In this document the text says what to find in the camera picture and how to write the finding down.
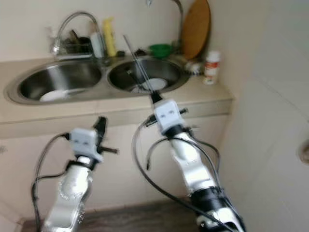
double sink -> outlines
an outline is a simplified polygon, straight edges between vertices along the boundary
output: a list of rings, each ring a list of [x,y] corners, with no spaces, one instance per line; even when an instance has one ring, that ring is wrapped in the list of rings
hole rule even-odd
[[[182,86],[189,78],[176,58],[143,57],[140,62],[150,79],[165,83],[162,92]],[[140,91],[143,81],[132,58],[112,59],[108,67],[98,60],[67,60],[21,75],[7,86],[5,94],[14,102],[30,105],[127,98],[147,94],[147,89]]]

floor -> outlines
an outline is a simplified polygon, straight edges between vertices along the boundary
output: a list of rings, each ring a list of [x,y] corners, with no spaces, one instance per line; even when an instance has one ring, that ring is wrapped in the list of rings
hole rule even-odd
[[[22,232],[34,232],[26,221]],[[170,201],[86,214],[79,232],[198,232],[195,214]]]

cabinet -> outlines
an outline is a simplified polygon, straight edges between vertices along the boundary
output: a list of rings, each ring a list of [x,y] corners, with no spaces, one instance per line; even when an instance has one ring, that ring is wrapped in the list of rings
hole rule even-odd
[[[196,136],[218,145],[225,128],[227,115],[191,118],[187,124],[199,128]],[[86,203],[87,210],[124,207],[164,198],[156,192],[137,170],[131,155],[131,140],[138,125],[109,127],[104,144],[120,149],[119,155],[106,154],[104,162],[93,173],[92,193]],[[1,140],[6,151],[0,162],[0,202],[4,202],[21,218],[32,218],[30,184],[41,150],[53,135]],[[139,156],[144,162],[150,145],[160,138],[157,127],[144,129],[139,141]],[[66,141],[59,140],[44,162],[42,174],[59,173],[67,160],[73,159]],[[177,196],[186,195],[181,173],[170,155],[168,144],[160,145],[153,153],[151,178],[161,187]],[[45,215],[53,204],[57,180],[42,181],[39,185],[39,208]]]

faucet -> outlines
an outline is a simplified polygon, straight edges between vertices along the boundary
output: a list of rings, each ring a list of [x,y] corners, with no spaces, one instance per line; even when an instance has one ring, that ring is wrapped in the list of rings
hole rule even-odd
[[[93,21],[93,24],[94,24],[94,27],[95,27],[95,30],[97,32],[97,34],[99,35],[99,40],[100,40],[100,46],[101,46],[101,50],[103,52],[103,58],[106,58],[107,57],[107,53],[106,53],[106,49],[105,49],[105,44],[104,44],[104,40],[103,40],[103,37],[100,33],[100,30],[99,30],[99,26],[98,26],[98,22],[96,20],[96,18],[86,12],[86,11],[77,11],[77,12],[74,12],[72,14],[70,14],[64,21],[63,23],[61,24],[60,28],[59,28],[59,31],[57,33],[57,37],[55,39],[55,42],[54,42],[54,46],[52,48],[52,53],[54,54],[54,56],[57,58],[57,59],[61,59],[59,57],[59,52],[60,52],[60,44],[61,44],[61,35],[62,35],[62,32],[64,30],[64,28],[66,27],[66,25],[72,20],[74,19],[75,17],[79,16],[79,15],[85,15],[85,16],[88,16],[92,21]],[[86,56],[83,56],[83,55],[72,55],[72,56],[66,56],[66,58],[85,58]]]
[[[178,40],[177,40],[177,45],[176,45],[176,52],[180,53],[181,45],[182,45],[182,30],[183,30],[183,6],[182,6],[180,0],[171,0],[171,1],[173,1],[177,4],[179,12],[180,12]],[[153,0],[146,0],[146,4],[148,6],[150,6],[152,2],[153,2]]]

cutting board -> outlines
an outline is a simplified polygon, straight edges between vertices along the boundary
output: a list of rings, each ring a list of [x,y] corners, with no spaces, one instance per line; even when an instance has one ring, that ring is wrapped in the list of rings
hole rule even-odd
[[[211,23],[207,0],[196,0],[183,24],[182,52],[186,59],[193,59],[203,49]]]

